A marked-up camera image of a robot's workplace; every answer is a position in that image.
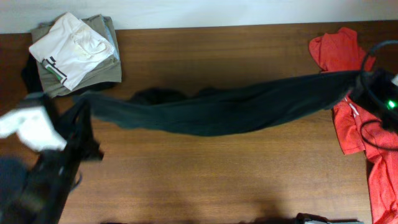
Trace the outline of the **dark green t-shirt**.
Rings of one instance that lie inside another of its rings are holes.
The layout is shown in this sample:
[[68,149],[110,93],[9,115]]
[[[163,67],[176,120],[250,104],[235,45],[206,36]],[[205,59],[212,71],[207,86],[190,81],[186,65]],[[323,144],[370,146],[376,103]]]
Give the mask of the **dark green t-shirt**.
[[205,88],[187,96],[150,88],[121,100],[88,91],[74,97],[91,114],[125,129],[154,129],[194,136],[257,131],[330,109],[355,86],[357,71],[285,78],[233,89]]

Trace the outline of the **red t-shirt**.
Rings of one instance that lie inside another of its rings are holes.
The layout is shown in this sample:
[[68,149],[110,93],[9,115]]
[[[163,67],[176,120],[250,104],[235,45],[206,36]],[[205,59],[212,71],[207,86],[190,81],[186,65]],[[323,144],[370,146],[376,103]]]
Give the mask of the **red t-shirt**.
[[[342,27],[312,39],[309,52],[324,72],[359,70],[365,51],[355,30]],[[373,223],[397,223],[397,134],[349,97],[333,107],[333,122],[344,154],[363,151],[373,165],[368,176]]]

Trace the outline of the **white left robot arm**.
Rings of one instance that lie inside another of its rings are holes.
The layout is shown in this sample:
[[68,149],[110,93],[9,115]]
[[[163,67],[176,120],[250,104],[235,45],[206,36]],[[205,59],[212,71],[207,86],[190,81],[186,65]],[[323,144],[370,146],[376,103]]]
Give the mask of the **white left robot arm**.
[[28,169],[1,158],[1,223],[58,223],[70,192],[82,181],[83,161],[101,161],[90,106],[78,101],[63,114],[44,93],[27,95],[1,116],[1,138],[16,134],[39,157]]

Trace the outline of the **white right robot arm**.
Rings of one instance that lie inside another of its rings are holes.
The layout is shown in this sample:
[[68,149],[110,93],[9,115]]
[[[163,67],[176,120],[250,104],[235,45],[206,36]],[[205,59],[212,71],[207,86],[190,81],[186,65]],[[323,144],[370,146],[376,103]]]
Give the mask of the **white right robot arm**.
[[357,79],[349,97],[361,108],[381,121],[383,129],[397,132],[397,85],[396,76],[382,68],[363,72]]

